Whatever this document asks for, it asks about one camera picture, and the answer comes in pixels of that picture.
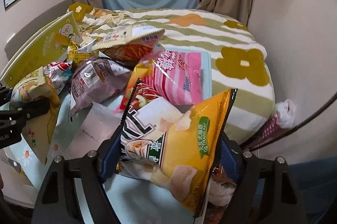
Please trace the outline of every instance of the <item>metal screw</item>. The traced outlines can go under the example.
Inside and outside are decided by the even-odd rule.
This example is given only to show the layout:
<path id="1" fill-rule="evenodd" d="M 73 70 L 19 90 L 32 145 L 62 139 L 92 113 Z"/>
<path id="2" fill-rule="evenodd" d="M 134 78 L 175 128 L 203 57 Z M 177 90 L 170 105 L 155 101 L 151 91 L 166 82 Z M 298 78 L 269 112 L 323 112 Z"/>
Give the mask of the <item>metal screw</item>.
<path id="1" fill-rule="evenodd" d="M 96 151 L 90 151 L 87 153 L 87 156 L 90 157 L 90 158 L 93 158 L 97 155 L 97 152 Z"/>
<path id="2" fill-rule="evenodd" d="M 61 156 L 57 156 L 57 157 L 54 158 L 54 161 L 55 161 L 56 163 L 59 163 L 59 162 L 62 161 L 62 157 L 61 157 Z"/>
<path id="3" fill-rule="evenodd" d="M 283 164 L 285 163 L 285 159 L 283 157 L 278 157 L 277 162 Z"/>
<path id="4" fill-rule="evenodd" d="M 253 154 L 250 151 L 244 151 L 243 152 L 243 156 L 245 158 L 251 158 L 253 156 Z"/>

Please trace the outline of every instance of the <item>pink striped candy bag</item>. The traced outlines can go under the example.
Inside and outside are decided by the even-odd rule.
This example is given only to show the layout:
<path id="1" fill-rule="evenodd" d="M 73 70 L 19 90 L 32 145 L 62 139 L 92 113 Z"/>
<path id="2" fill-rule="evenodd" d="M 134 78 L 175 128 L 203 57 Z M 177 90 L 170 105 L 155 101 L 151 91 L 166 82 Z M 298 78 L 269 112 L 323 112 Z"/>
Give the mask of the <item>pink striped candy bag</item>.
<path id="1" fill-rule="evenodd" d="M 124 110 L 138 78 L 173 105 L 191 105 L 203 100 L 201 53 L 164 51 L 146 55 L 135 66 L 120 109 Z"/>

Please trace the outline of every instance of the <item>wall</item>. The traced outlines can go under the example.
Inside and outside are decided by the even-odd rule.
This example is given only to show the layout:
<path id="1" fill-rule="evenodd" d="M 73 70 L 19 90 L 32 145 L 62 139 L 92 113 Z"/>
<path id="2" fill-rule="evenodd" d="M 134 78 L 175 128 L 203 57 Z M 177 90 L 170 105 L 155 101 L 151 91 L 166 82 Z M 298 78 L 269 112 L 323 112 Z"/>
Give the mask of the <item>wall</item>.
<path id="1" fill-rule="evenodd" d="M 337 91 L 337 0 L 253 0 L 248 28 L 268 52 L 276 101 L 297 105 L 296 122 Z M 307 126 L 259 151 L 288 163 L 337 153 L 337 103 Z"/>
<path id="2" fill-rule="evenodd" d="M 5 10 L 0 0 L 0 71 L 8 62 L 4 51 L 8 38 L 61 1 L 64 0 L 18 0 Z"/>

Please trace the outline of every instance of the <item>headboard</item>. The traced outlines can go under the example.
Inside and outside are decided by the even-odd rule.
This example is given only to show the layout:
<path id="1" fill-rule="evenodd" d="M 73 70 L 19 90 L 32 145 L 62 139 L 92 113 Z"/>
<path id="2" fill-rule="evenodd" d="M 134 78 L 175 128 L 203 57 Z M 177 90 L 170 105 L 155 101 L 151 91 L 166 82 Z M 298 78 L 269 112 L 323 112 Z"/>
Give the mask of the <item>headboard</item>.
<path id="1" fill-rule="evenodd" d="M 66 13 L 68 7 L 72 4 L 72 0 L 65 0 L 48 9 L 40 16 L 33 19 L 24 28 L 15 34 L 15 36 L 6 44 L 5 52 L 8 60 L 20 49 L 20 47 L 38 30 L 49 22 L 55 20 L 59 16 Z"/>

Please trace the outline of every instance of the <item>barcode label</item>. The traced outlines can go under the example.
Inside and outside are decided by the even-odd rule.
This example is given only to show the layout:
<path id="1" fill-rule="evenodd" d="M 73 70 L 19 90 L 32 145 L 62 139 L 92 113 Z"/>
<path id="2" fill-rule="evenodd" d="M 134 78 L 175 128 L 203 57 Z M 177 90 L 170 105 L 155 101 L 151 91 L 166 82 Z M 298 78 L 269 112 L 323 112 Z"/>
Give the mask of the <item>barcode label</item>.
<path id="1" fill-rule="evenodd" d="M 110 62 L 111 70 L 115 76 L 119 76 L 119 75 L 125 74 L 130 71 L 129 69 L 124 68 L 113 61 L 109 61 L 109 62 Z"/>
<path id="2" fill-rule="evenodd" d="M 83 81 L 89 88 L 100 80 L 92 64 L 89 64 L 87 67 L 83 68 L 80 74 Z"/>

